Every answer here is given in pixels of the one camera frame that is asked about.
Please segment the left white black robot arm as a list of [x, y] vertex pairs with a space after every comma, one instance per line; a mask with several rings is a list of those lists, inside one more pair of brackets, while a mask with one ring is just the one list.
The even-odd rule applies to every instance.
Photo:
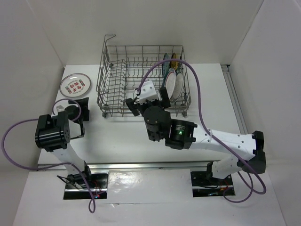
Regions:
[[52, 153], [61, 162], [68, 162], [66, 182], [81, 188], [93, 186], [93, 176], [87, 163], [76, 154], [71, 140], [85, 135], [84, 122], [89, 121], [90, 113], [88, 102], [88, 97], [69, 100], [69, 105], [57, 115], [41, 115], [35, 132], [37, 147]]

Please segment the dark green rimmed plate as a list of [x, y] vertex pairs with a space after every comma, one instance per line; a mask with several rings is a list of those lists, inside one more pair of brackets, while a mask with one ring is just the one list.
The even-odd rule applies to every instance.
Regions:
[[174, 92], [173, 92], [174, 102], [176, 102], [179, 99], [179, 97], [182, 93], [183, 86], [184, 86], [183, 69], [177, 68], [175, 72], [176, 72], [176, 80], [175, 80], [175, 88], [174, 88]]

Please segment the blue white patterned plate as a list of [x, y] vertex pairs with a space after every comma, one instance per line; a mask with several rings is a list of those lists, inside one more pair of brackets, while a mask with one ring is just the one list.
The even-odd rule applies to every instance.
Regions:
[[[169, 54], [168, 53], [164, 54], [163, 60], [166, 60], [166, 59], [169, 59]], [[162, 76], [163, 76], [163, 78], [165, 78], [166, 75], [168, 74], [169, 68], [170, 68], [170, 62], [165, 62], [165, 63], [162, 64]]]

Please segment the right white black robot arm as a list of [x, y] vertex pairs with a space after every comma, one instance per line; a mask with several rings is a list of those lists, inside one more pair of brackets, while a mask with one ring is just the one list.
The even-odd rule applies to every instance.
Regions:
[[164, 140], [167, 147], [176, 150], [204, 149], [230, 154], [220, 161], [208, 163], [205, 179], [211, 185], [236, 172], [256, 175], [266, 171], [264, 137], [260, 131], [233, 134], [173, 119], [166, 110], [171, 104], [165, 88], [156, 93], [153, 86], [146, 86], [136, 98], [128, 98], [125, 103], [134, 116], [143, 117], [150, 141]]

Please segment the white plate red green rim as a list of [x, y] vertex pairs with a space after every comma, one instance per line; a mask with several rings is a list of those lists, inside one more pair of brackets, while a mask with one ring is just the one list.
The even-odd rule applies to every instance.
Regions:
[[166, 88], [169, 99], [172, 98], [172, 94], [176, 84], [176, 73], [174, 69], [170, 69], [166, 75], [162, 87]]

